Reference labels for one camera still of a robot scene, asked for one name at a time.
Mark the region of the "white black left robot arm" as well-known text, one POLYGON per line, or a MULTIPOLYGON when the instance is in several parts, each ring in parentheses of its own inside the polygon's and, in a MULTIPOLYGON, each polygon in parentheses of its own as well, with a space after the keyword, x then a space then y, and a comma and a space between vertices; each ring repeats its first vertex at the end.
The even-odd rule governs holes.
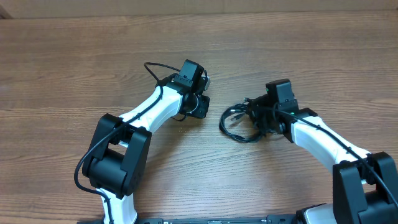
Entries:
POLYGON ((157 79, 154 92, 139 106, 99 119, 74 171, 79 189, 101 197, 104 217, 98 223, 138 223, 133 193, 144 174, 153 133, 177 114, 205 118, 210 99, 203 92, 209 84, 206 70, 186 60, 173 74, 157 79))

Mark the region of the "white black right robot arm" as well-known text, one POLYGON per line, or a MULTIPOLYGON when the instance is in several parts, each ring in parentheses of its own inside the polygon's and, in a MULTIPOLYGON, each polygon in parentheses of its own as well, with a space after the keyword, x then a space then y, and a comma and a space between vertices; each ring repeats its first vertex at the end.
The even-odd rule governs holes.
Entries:
POLYGON ((332 203, 298 210, 292 223, 397 223, 397 167, 388 153, 355 146, 299 108, 288 79, 267 83, 266 94, 247 103, 261 134, 283 135, 332 174, 332 203))

